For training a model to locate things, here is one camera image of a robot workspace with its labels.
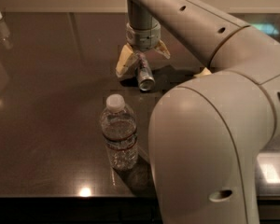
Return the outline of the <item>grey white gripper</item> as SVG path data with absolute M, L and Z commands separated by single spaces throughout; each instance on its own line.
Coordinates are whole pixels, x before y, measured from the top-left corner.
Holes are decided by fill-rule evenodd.
M 160 40 L 161 26 L 158 22 L 152 28 L 144 30 L 132 28 L 132 26 L 127 23 L 126 39 L 128 44 L 125 44 L 122 47 L 119 60 L 116 65 L 116 75 L 118 78 L 122 78 L 126 75 L 133 64 L 137 61 L 138 56 L 133 48 L 141 51 L 154 49 L 166 59 L 171 57 L 170 51 L 166 47 L 165 43 Z

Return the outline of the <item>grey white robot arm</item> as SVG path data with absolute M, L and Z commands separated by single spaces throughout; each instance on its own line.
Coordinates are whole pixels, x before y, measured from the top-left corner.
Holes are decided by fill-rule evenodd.
M 280 43 L 199 0 L 128 0 L 210 74 L 152 112 L 148 149 L 163 224 L 259 224 L 255 166 L 280 134 Z

